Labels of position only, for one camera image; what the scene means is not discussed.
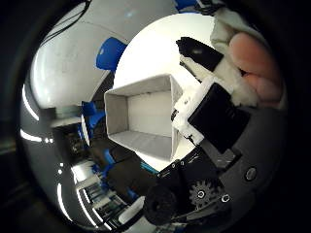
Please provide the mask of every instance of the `human hand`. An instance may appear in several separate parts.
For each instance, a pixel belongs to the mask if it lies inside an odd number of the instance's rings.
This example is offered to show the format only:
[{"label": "human hand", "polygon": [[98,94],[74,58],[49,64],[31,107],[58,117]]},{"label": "human hand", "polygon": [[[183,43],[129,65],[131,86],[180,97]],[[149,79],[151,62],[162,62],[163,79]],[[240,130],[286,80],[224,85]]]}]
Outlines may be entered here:
[{"label": "human hand", "polygon": [[246,72],[243,78],[257,92],[259,104],[276,108],[282,97],[283,83],[265,45],[246,33],[238,33],[229,43],[229,55],[233,63]]}]

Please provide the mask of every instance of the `open box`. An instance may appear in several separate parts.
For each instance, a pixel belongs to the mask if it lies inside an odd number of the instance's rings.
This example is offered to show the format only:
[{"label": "open box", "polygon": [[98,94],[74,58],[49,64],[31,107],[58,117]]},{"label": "open box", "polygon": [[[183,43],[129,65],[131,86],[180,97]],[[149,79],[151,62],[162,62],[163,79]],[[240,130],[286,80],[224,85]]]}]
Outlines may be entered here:
[{"label": "open box", "polygon": [[130,150],[170,161],[180,140],[171,114],[182,94],[168,74],[106,91],[108,137]]}]

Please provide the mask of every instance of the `gear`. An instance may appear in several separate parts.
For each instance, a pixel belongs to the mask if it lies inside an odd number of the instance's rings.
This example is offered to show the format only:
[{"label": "gear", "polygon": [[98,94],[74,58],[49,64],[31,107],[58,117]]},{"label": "gear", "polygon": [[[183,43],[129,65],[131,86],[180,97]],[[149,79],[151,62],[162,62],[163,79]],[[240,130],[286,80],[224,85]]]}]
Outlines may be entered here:
[{"label": "gear", "polygon": [[197,208],[201,209],[217,196],[217,189],[211,183],[205,181],[196,182],[190,190],[191,203]]}]

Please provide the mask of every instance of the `black plastic part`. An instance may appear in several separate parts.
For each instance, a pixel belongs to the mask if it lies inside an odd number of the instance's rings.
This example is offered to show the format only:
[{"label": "black plastic part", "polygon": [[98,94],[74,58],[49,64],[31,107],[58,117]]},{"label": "black plastic part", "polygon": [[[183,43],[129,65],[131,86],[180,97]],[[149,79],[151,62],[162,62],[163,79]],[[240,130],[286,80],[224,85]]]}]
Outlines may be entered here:
[{"label": "black plastic part", "polygon": [[222,224],[230,219],[231,203],[218,200],[213,207],[187,216],[187,222],[204,219],[209,226]]},{"label": "black plastic part", "polygon": [[76,223],[78,226],[84,228],[85,230],[93,231],[93,232],[101,232],[101,233],[121,233],[128,230],[129,227],[134,225],[142,216],[144,216],[144,212],[140,210],[134,217],[128,220],[125,224],[118,226],[118,228],[107,230],[105,226],[105,222],[98,224],[98,228],[94,228],[92,226],[84,226]]},{"label": "black plastic part", "polygon": [[154,225],[167,223],[177,209],[176,195],[163,185],[152,187],[144,203],[144,214],[148,222]]},{"label": "black plastic part", "polygon": [[171,115],[171,120],[172,120],[172,121],[174,120],[176,114],[178,114],[178,111],[177,111],[177,110],[174,110],[173,113],[172,113],[172,115]]},{"label": "black plastic part", "polygon": [[233,106],[230,98],[219,84],[214,83],[189,118],[189,123],[219,152],[233,146],[250,118],[248,113]]},{"label": "black plastic part", "polygon": [[183,61],[181,61],[179,64],[180,64],[181,66],[183,66],[186,70],[188,70],[188,71],[191,73],[192,76],[195,77],[195,73],[193,72],[193,70],[192,70],[186,63],[184,63]]},{"label": "black plastic part", "polygon": [[213,16],[214,13],[219,10],[220,8],[225,7],[225,4],[210,4],[207,7],[201,8],[199,5],[195,5],[194,9],[199,11],[204,16]]},{"label": "black plastic part", "polygon": [[155,225],[168,223],[194,211],[190,190],[196,182],[207,181],[213,187],[222,187],[218,169],[206,152],[197,147],[183,160],[175,161],[157,175],[157,185],[146,195],[146,219]]},{"label": "black plastic part", "polygon": [[182,37],[176,44],[181,55],[190,57],[212,72],[223,58],[223,55],[218,51],[190,37]]}]

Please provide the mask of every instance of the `chair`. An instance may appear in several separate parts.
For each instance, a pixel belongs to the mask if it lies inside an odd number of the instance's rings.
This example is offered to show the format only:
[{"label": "chair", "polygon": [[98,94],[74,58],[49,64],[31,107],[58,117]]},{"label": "chair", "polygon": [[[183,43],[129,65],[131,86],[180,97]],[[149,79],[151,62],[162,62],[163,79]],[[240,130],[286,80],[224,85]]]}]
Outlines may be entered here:
[{"label": "chair", "polygon": [[102,70],[116,72],[119,60],[126,48],[126,44],[111,37],[107,39],[96,57],[96,67]]},{"label": "chair", "polygon": [[[93,130],[98,121],[106,115],[105,111],[97,112],[93,102],[82,102],[82,114],[86,119],[86,129],[89,138],[93,137]],[[81,127],[78,127],[78,134],[83,137]]]},{"label": "chair", "polygon": [[127,194],[128,194],[128,196],[129,196],[129,198],[131,199],[131,200],[133,200],[133,201],[136,201],[136,199],[139,197],[138,195],[137,195],[137,193],[136,192],[134,192],[132,189],[130,189],[129,187],[127,188]]},{"label": "chair", "polygon": [[196,0],[175,0],[175,2],[177,3],[177,11],[180,11],[189,6],[194,6],[197,3]]},{"label": "chair", "polygon": [[125,161],[126,159],[130,158],[124,158],[121,159],[119,161],[116,161],[115,158],[112,156],[112,151],[116,148],[117,146],[115,146],[112,149],[104,149],[103,153],[104,153],[104,158],[107,161],[108,165],[104,168],[104,170],[101,172],[103,178],[107,178],[108,172],[114,168],[114,166],[118,163],[121,163],[123,161]]}]

